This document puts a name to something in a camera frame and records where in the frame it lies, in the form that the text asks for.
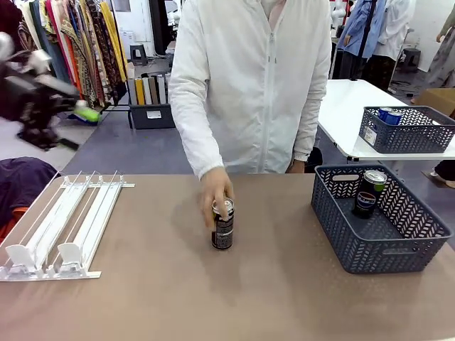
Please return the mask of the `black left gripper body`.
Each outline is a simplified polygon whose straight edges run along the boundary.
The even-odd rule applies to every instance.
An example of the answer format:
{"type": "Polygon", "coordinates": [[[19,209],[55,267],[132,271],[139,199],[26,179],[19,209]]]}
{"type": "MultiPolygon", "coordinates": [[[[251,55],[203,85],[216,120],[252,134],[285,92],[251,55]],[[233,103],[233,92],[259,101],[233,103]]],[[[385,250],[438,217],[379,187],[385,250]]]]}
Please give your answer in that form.
{"type": "Polygon", "coordinates": [[[1,117],[20,123],[16,136],[40,149],[45,136],[57,135],[51,126],[56,116],[53,95],[71,97],[72,86],[49,74],[1,65],[1,117]]]}

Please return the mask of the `person's right hand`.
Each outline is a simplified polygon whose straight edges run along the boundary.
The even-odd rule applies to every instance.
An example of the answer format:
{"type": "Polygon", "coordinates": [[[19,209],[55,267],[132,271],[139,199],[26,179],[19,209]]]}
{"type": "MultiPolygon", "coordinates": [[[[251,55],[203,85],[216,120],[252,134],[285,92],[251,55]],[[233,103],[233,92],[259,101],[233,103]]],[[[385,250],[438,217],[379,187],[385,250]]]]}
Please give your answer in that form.
{"type": "Polygon", "coordinates": [[[213,167],[204,167],[196,172],[201,184],[200,208],[205,226],[213,231],[215,223],[213,218],[213,203],[218,207],[222,218],[228,217],[225,198],[234,198],[232,182],[224,166],[217,164],[213,167]]]}

